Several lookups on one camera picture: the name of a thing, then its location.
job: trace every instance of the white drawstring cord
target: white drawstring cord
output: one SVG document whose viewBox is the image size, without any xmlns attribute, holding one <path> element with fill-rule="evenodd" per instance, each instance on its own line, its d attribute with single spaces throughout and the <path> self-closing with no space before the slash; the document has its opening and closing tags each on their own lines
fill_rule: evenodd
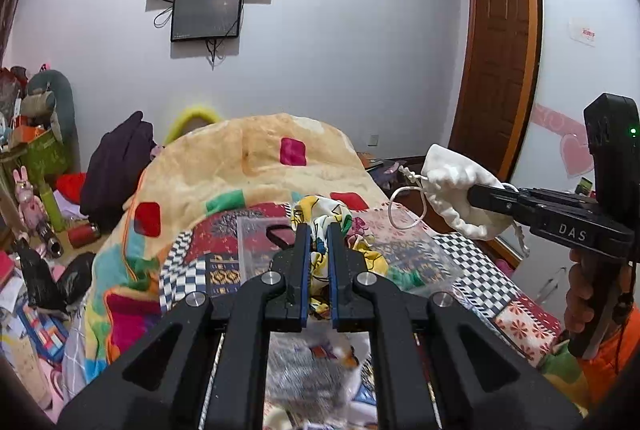
<svg viewBox="0 0 640 430">
<path fill-rule="evenodd" d="M 408 230 L 409 228 L 413 228 L 414 226 L 417 226 L 418 223 L 420 223 L 421 220 L 423 220 L 424 217 L 427 215 L 427 201 L 426 201 L 426 197 L 425 197 L 426 192 L 424 190 L 424 187 L 422 186 L 422 181 L 427 181 L 427 178 L 424 175 L 420 175 L 420 174 L 417 174 L 415 172 L 412 172 L 411 170 L 409 170 L 408 168 L 405 168 L 404 166 L 401 166 L 400 168 L 398 168 L 398 171 L 403 176 L 405 176 L 409 182 L 417 184 L 418 186 L 402 186 L 402 187 L 398 188 L 398 190 L 393 192 L 392 195 L 391 195 L 391 198 L 389 199 L 389 206 L 388 206 L 388 209 L 386 211 L 386 214 L 389 217 L 389 222 L 391 222 L 391 225 L 396 230 Z M 418 190 L 420 192 L 420 198 L 422 200 L 422 215 L 420 216 L 419 219 L 416 219 L 413 224 L 409 224 L 408 226 L 404 226 L 403 227 L 403 226 L 398 226 L 395 223 L 394 218 L 391 215 L 391 206 L 394 203 L 394 199 L 396 198 L 396 196 L 400 192 L 404 192 L 406 190 Z"/>
<path fill-rule="evenodd" d="M 393 194 L 391 195 L 391 198 L 389 199 L 389 206 L 387 207 L 386 213 L 387 213 L 387 216 L 389 217 L 389 222 L 391 222 L 391 225 L 396 230 L 408 230 L 410 228 L 413 228 L 414 226 L 417 226 L 418 223 L 420 223 L 424 219 L 424 217 L 426 217 L 427 215 L 426 190 L 424 189 L 424 185 L 422 184 L 422 182 L 428 181 L 428 179 L 424 175 L 412 172 L 411 170 L 409 170 L 408 168 L 405 168 L 404 166 L 401 166 L 400 168 L 398 168 L 398 171 L 403 176 L 405 176 L 409 182 L 417 184 L 418 186 L 402 186 L 398 188 L 398 190 L 393 192 Z M 512 190 L 516 193 L 520 193 L 520 191 L 511 183 L 502 183 L 502 186 L 504 186 L 507 190 Z M 413 222 L 412 224 L 409 224 L 408 226 L 398 226 L 394 221 L 393 215 L 391 214 L 391 206 L 393 205 L 393 202 L 396 196 L 399 193 L 404 192 L 406 190 L 417 190 L 420 192 L 420 198 L 422 200 L 422 215 L 418 219 L 416 219 L 415 222 Z M 512 222 L 512 225 L 513 225 L 513 229 L 516 232 L 516 237 L 518 238 L 520 249 L 524 253 L 525 258 L 527 258 L 529 256 L 529 248 L 524 242 L 524 232 L 522 231 L 522 227 L 519 224 L 517 224 L 515 220 Z"/>
</svg>

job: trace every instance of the human hand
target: human hand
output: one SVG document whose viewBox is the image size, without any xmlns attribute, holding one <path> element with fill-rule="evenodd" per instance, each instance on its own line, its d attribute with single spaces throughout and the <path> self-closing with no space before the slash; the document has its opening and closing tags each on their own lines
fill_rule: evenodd
<svg viewBox="0 0 640 430">
<path fill-rule="evenodd" d="M 593 320 L 593 309 L 588 307 L 587 300 L 593 295 L 593 287 L 582 273 L 580 262 L 583 251 L 571 250 L 569 258 L 576 264 L 569 270 L 569 291 L 566 294 L 566 310 L 564 326 L 572 333 L 581 333 L 584 325 Z M 623 266 L 620 271 L 620 288 L 628 292 L 631 287 L 631 268 Z"/>
</svg>

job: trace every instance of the metal screw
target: metal screw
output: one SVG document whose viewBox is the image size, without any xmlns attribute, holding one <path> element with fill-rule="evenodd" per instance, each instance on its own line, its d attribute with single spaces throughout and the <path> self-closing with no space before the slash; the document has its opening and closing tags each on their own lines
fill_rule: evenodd
<svg viewBox="0 0 640 430">
<path fill-rule="evenodd" d="M 449 307 L 453 304 L 453 296 L 444 291 L 438 291 L 431 297 L 431 299 L 438 307 Z"/>
<path fill-rule="evenodd" d="M 186 301 L 188 306 L 200 307 L 207 301 L 207 296 L 202 291 L 194 291 L 187 295 Z"/>
<path fill-rule="evenodd" d="M 356 277 L 356 280 L 362 285 L 374 285 L 378 279 L 373 273 L 364 271 Z"/>
<path fill-rule="evenodd" d="M 282 276 L 277 271 L 267 271 L 262 274 L 262 281 L 268 285 L 277 284 Z"/>
</svg>

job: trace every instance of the black plastic bag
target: black plastic bag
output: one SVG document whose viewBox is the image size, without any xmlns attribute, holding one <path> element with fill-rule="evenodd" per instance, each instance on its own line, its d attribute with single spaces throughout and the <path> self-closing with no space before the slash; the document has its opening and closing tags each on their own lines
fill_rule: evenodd
<svg viewBox="0 0 640 430">
<path fill-rule="evenodd" d="M 20 255 L 22 277 L 27 286 L 27 304 L 32 308 L 65 313 L 65 300 L 53 281 L 47 263 L 26 241 L 17 241 L 15 247 Z"/>
<path fill-rule="evenodd" d="M 91 268 L 95 253 L 87 251 L 76 256 L 60 275 L 56 285 L 67 305 L 74 304 L 84 296 L 91 285 Z"/>
</svg>

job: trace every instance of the green bottle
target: green bottle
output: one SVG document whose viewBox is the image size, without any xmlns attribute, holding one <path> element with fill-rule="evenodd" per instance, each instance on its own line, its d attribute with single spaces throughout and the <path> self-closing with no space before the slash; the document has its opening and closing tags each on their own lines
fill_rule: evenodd
<svg viewBox="0 0 640 430">
<path fill-rule="evenodd" d="M 56 202 L 56 198 L 53 196 L 51 187 L 44 181 L 38 184 L 38 190 L 40 191 L 40 199 L 44 204 L 44 209 L 49 216 L 49 222 L 55 232 L 64 232 L 66 228 L 65 219 L 60 213 L 60 208 Z"/>
</svg>

